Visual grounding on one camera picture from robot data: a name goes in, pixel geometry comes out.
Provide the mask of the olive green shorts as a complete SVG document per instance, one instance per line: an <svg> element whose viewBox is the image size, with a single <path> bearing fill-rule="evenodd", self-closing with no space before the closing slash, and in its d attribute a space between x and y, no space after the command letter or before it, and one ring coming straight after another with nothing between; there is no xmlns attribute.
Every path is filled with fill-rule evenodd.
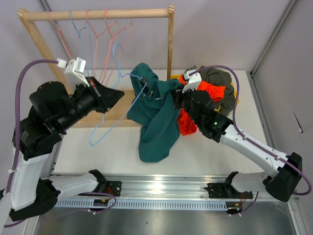
<svg viewBox="0 0 313 235"><path fill-rule="evenodd" d="M214 101L214 109L228 116L234 109L237 95L230 74L219 69L205 69L199 74L202 82L198 90L207 91Z"/></svg>

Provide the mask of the yellow shorts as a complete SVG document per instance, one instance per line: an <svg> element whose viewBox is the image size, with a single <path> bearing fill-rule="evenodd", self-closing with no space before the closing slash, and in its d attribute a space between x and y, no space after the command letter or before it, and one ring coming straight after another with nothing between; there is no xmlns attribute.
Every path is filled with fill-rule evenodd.
<svg viewBox="0 0 313 235"><path fill-rule="evenodd" d="M232 109L236 103L237 91L232 82L232 78L229 73L220 70L210 70L208 72L201 73L202 81L211 82L213 85L225 86L225 96L222 101L218 101L214 104L215 109L219 107L226 107L227 105Z"/></svg>

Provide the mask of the dark green shorts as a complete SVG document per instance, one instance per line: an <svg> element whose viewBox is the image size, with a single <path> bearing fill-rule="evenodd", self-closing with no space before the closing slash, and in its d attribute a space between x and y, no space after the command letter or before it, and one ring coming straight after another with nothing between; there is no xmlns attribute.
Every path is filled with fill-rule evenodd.
<svg viewBox="0 0 313 235"><path fill-rule="evenodd" d="M136 96L127 118L140 124L139 158L145 163L158 163L167 158L180 136L171 91L181 84L178 80L159 80L145 63L131 72L131 83Z"/></svg>

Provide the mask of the pink wire hanger orange shorts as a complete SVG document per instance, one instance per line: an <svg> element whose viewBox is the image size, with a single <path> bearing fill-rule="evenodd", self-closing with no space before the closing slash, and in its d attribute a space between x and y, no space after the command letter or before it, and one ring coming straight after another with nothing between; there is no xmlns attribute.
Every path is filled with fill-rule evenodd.
<svg viewBox="0 0 313 235"><path fill-rule="evenodd" d="M105 64L102 68L101 74L100 74L100 82L101 84L103 84L103 82L105 81L106 77L107 77L107 68L108 68L108 63L109 63L109 58L110 58L110 54L111 54L111 50L112 50L112 46L113 46L113 42L115 40L115 37L117 35L119 35L122 32L125 32L126 30L128 31L127 35L126 35L126 39L125 39L125 43L128 41L130 33L132 32L133 29L133 23L132 22L128 22L124 27L122 28L118 28L117 31L112 31L112 28L114 28L116 25L118 25L117 20L115 20L112 24L108 23L108 17L107 14L109 12L109 9L107 8L105 10L104 13L104 22L106 25L106 31L108 32L109 36L110 36L110 43L109 43L109 48L108 48L108 52L107 52L107 57L105 60Z"/></svg>

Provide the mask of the pink wire hanger olive shorts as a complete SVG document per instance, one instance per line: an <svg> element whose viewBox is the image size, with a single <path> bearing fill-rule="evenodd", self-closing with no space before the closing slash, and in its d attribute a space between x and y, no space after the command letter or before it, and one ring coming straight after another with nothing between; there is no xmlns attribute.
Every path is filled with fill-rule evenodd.
<svg viewBox="0 0 313 235"><path fill-rule="evenodd" d="M89 18L89 13L91 10L87 10L86 11L86 22L87 25L90 27L91 32L93 33L93 35L95 36L95 47L94 47L94 56L93 56L93 61L92 61L92 66L93 66L93 75L96 75L96 66L97 66L97 62L98 62L98 49L99 49L99 39L105 34L107 33L106 29L104 31L102 31L101 33L97 33L92 25L92 23L90 22L90 18Z"/></svg>

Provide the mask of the light blue wire hanger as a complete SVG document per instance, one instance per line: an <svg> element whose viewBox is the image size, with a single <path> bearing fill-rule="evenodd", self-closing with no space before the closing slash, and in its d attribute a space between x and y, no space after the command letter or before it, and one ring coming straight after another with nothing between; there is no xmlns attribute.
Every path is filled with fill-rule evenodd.
<svg viewBox="0 0 313 235"><path fill-rule="evenodd" d="M73 19L72 10L69 11L69 14L70 21L74 27L74 30L79 40L80 53L78 56L86 61L85 73L88 76L92 76L94 72L93 68L94 62L92 55L91 27L88 24L87 20L84 20L84 25L78 27L75 23L75 20Z"/></svg>

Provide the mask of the grey shorts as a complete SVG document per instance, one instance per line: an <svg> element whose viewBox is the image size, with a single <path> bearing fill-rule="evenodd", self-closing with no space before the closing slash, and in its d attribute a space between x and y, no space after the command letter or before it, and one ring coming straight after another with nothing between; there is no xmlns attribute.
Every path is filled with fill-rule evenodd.
<svg viewBox="0 0 313 235"><path fill-rule="evenodd" d="M197 70L197 69L198 69L197 66L192 66L192 67L190 67L190 68L187 68L187 69L185 70L185 72L191 71L191 70Z"/></svg>

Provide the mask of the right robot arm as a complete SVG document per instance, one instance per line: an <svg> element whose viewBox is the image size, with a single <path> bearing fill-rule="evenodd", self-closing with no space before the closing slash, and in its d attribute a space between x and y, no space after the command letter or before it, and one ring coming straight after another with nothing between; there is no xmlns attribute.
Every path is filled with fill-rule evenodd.
<svg viewBox="0 0 313 235"><path fill-rule="evenodd" d="M228 197L240 192L266 191L275 199L287 202L303 178L302 157L293 152L287 155L257 141L235 126L235 122L214 111L213 99L206 91L179 89L172 91L176 109L183 109L208 139L228 146L257 164L257 173L231 172L224 182Z"/></svg>

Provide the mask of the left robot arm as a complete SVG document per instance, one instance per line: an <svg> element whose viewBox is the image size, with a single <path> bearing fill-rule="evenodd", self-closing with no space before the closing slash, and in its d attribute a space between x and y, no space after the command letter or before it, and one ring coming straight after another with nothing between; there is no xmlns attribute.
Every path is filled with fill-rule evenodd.
<svg viewBox="0 0 313 235"><path fill-rule="evenodd" d="M13 136L13 142L20 143L20 155L11 187L12 221L42 215L64 198L100 196L106 191L107 179L96 169L63 182L40 178L54 146L69 128L90 112L106 113L124 96L123 91L105 87L94 77L87 81L88 86L77 85L73 94L68 94L63 83L52 81L30 95L28 117L20 121L20 134Z"/></svg>

